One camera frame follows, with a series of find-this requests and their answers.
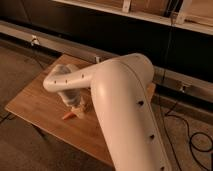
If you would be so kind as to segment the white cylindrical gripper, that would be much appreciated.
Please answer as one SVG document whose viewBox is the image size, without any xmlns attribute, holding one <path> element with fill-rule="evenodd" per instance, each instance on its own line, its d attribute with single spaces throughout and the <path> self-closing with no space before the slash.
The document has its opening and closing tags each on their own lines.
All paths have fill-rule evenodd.
<svg viewBox="0 0 213 171">
<path fill-rule="evenodd" d="M 85 117 L 85 107 L 79 106 L 81 103 L 81 95 L 79 90 L 65 90 L 58 93 L 64 104 L 73 107 L 71 111 L 78 117 Z"/>
</svg>

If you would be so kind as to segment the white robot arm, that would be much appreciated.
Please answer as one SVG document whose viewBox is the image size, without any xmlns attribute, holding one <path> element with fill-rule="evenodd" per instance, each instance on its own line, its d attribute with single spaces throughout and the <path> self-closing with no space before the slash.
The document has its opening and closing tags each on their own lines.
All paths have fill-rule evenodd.
<svg viewBox="0 0 213 171">
<path fill-rule="evenodd" d="M 68 91 L 89 88 L 116 171 L 172 171 L 148 99 L 154 67 L 139 53 L 79 69 L 56 65 L 43 81 L 49 92 L 71 103 Z"/>
</svg>

